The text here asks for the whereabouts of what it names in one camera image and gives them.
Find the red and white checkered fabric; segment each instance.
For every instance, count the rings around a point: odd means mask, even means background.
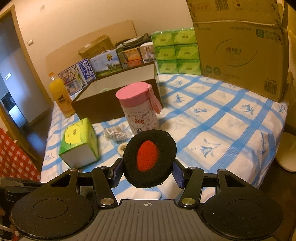
[[[0,177],[40,181],[40,173],[24,151],[0,128]]]

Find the bed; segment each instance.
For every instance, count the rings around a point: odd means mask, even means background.
[[[196,166],[216,173],[225,168],[259,187],[275,157],[287,115],[287,104],[277,103],[253,92],[215,79],[187,75],[160,74],[163,110],[158,115],[160,129],[171,134],[177,144],[177,159],[186,167]],[[63,131],[79,120],[75,114],[65,119],[55,103],[48,133],[41,182],[48,182],[69,169],[59,157]],[[98,166],[111,166],[120,157],[118,144],[107,141],[103,129],[123,123],[126,118],[94,124],[100,158],[85,166],[90,172]],[[116,199],[176,199],[182,190],[172,175],[149,189],[133,187],[124,176],[113,189]],[[204,188],[201,202],[214,195]]]

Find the bow on hello kitty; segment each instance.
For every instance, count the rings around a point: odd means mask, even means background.
[[[135,119],[135,123],[139,123],[139,124],[144,124],[144,120],[138,120],[138,119]]]

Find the pink thermos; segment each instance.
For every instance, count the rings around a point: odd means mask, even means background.
[[[137,82],[127,85],[117,91],[116,97],[134,135],[159,128],[156,113],[160,113],[161,104],[150,84]]]

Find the wooden door frame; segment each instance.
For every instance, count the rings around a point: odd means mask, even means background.
[[[29,65],[29,68],[30,68],[30,70],[31,70],[31,72],[32,72],[32,74],[34,76],[34,79],[35,79],[35,81],[37,83],[37,86],[41,90],[41,93],[44,96],[44,98],[45,98],[46,102],[48,103],[48,105],[51,108],[53,108],[53,106],[54,106],[53,101],[50,98],[48,92],[46,91],[43,83],[41,82],[41,80],[40,80],[40,78],[39,78],[39,76],[37,74],[37,71],[36,71],[36,69],[35,69],[35,67],[34,67],[34,65],[32,63],[32,60],[31,60],[30,55],[28,53],[28,50],[26,48],[24,39],[22,38],[22,33],[20,31],[20,26],[19,26],[18,21],[17,21],[17,14],[16,14],[16,11],[15,11],[15,5],[14,4],[12,6],[10,6],[4,13],[2,13],[0,15],[0,22],[8,14],[12,15],[12,21],[13,21],[13,24],[14,24],[14,27],[15,27],[15,31],[17,33],[17,38],[18,38],[18,41],[20,43],[20,47],[21,47],[22,52],[23,52],[23,54],[25,56],[25,59],[26,59],[28,65]]]

